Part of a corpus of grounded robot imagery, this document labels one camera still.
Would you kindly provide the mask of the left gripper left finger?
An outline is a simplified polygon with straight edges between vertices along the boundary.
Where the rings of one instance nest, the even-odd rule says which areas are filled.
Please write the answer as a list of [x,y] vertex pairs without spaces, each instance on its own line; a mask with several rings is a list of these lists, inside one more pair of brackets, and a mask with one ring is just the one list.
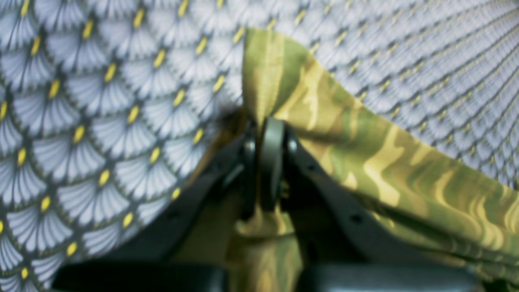
[[273,119],[253,122],[140,233],[58,270],[56,292],[228,292],[215,256],[239,220],[273,211]]

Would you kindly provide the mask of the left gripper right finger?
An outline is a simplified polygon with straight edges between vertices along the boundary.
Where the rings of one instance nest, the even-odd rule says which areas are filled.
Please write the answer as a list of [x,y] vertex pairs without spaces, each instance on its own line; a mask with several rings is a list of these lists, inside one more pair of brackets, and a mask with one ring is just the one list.
[[334,181],[286,122],[271,119],[273,175],[303,257],[296,292],[479,292],[475,272],[442,264],[386,231]]

